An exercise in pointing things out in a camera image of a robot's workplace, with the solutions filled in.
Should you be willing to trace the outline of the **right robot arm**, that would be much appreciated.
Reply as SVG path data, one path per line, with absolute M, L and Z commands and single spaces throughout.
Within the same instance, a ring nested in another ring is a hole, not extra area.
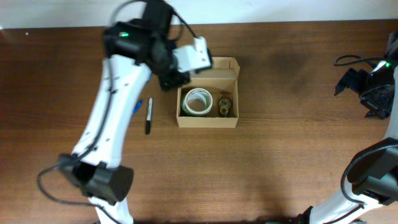
M 384 139 L 358 152 L 346 167 L 340 189 L 326 202 L 291 223 L 359 223 L 359 217 L 397 201 L 397 32 L 390 33 L 381 58 L 354 57 L 372 72 L 350 68 L 335 86 L 335 94 L 349 88 L 369 111 L 368 118 L 389 119 Z

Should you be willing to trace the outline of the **cardboard box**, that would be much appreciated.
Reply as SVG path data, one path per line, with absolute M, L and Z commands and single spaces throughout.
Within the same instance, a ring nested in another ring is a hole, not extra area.
M 235 128 L 239 118 L 238 76 L 235 58 L 214 57 L 213 67 L 191 77 L 178 89 L 177 123 L 180 128 Z M 219 100 L 231 101 L 229 116 L 219 115 Z

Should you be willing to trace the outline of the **blue gel pen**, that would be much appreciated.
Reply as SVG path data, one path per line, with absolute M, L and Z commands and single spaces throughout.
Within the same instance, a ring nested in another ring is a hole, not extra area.
M 132 111 L 132 115 L 134 115 L 134 114 L 136 114 L 136 112 L 139 110 L 139 108 L 142 106 L 142 103 L 143 103 L 143 100 L 139 100 L 137 103 L 136 103 L 136 105 L 135 105 L 135 107 L 134 107 L 134 109 L 133 109 L 133 111 Z

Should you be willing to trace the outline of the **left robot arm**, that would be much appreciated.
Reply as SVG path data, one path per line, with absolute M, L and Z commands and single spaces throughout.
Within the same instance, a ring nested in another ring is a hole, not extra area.
M 101 84 L 89 121 L 72 153 L 37 175 L 44 189 L 45 174 L 58 171 L 96 209 L 100 223 L 132 223 L 127 195 L 134 172 L 121 165 L 123 143 L 137 100 L 151 76 L 164 91 L 189 83 L 198 70 L 193 58 L 206 53 L 205 40 L 195 39 L 193 52 L 169 38 L 175 9 L 165 1 L 146 1 L 143 15 L 127 22 L 112 13 L 103 32 L 105 57 Z

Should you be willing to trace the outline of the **black sharpie marker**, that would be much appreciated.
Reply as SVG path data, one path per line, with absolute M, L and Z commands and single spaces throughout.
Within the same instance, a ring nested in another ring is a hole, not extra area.
M 146 116 L 146 127 L 145 134 L 150 134 L 151 129 L 151 121 L 152 121 L 152 109 L 153 109 L 153 98 L 149 98 L 148 107 L 147 107 L 147 116 Z

